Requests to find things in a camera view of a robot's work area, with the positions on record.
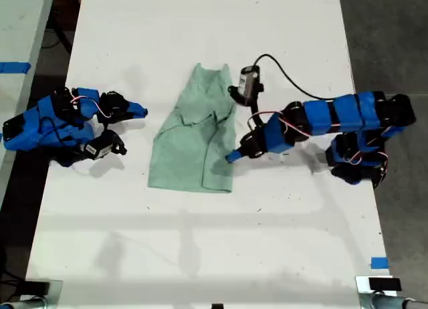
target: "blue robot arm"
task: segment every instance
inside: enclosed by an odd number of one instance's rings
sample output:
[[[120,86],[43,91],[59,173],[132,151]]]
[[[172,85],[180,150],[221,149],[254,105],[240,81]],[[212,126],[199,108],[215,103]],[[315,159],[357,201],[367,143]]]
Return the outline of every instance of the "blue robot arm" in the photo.
[[[104,132],[94,136],[89,120],[97,115]],[[116,92],[64,88],[37,102],[37,106],[6,121],[3,138],[8,150],[29,151],[41,147],[52,159],[70,166],[82,159],[99,159],[108,152],[126,154],[124,143],[108,124],[144,118],[147,109],[128,102]]]
[[[263,123],[257,107],[258,94],[263,91],[259,77],[259,67],[248,66],[241,71],[240,85],[229,87],[236,102],[251,107],[256,124],[241,139],[241,146],[225,157],[230,163],[241,157],[254,159],[266,152],[280,153],[311,136],[341,133],[326,151],[332,174],[350,184],[371,179],[376,187],[387,169],[385,141],[416,121],[408,96],[398,94],[386,99],[382,92],[361,92],[292,102]]]

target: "white label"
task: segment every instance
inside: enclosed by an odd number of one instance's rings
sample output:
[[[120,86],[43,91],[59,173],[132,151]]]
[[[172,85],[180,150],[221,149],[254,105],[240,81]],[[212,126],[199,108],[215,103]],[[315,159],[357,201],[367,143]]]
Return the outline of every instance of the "white label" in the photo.
[[[241,77],[239,77],[238,93],[240,93],[242,96],[245,93],[245,84],[246,83],[247,83],[247,76],[241,75]]]
[[[91,153],[92,155],[95,155],[95,153],[96,153],[96,149],[95,148],[93,148],[92,146],[90,146],[89,144],[88,145],[86,145],[86,148],[85,148],[89,153]]]

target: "white table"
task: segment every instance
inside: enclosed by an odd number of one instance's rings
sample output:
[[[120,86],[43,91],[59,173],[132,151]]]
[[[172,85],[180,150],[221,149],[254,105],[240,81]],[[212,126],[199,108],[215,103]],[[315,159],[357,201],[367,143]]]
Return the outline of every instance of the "white table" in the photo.
[[[28,62],[24,74],[0,74],[0,126],[22,113],[28,104],[52,0],[0,0],[0,62]],[[15,160],[0,144],[0,206]]]
[[[83,0],[68,87],[148,108],[116,125],[118,157],[49,169],[28,278],[63,280],[60,308],[359,308],[355,276],[385,256],[371,183],[289,156],[240,160],[231,194],[147,187],[152,141],[197,62],[240,69],[275,55],[309,92],[353,92],[339,0]],[[268,60],[262,110],[307,100]],[[237,141],[248,131],[239,108]]]

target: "folded cloth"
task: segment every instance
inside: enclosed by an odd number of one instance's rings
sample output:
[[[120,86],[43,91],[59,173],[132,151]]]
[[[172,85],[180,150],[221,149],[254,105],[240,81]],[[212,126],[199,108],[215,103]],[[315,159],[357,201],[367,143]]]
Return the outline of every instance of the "folded cloth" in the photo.
[[[231,192],[235,104],[229,66],[197,64],[174,110],[153,141],[148,186],[191,192]]]

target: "gray carpet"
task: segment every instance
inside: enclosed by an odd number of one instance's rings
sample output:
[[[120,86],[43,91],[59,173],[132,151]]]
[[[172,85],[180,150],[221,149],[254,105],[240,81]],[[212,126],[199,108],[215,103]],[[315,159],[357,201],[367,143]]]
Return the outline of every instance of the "gray carpet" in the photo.
[[[358,90],[428,94],[428,0],[340,0]]]
[[[357,91],[428,94],[428,0],[340,0]],[[428,300],[428,95],[412,95],[417,123],[387,143],[376,201],[391,273],[403,295]]]

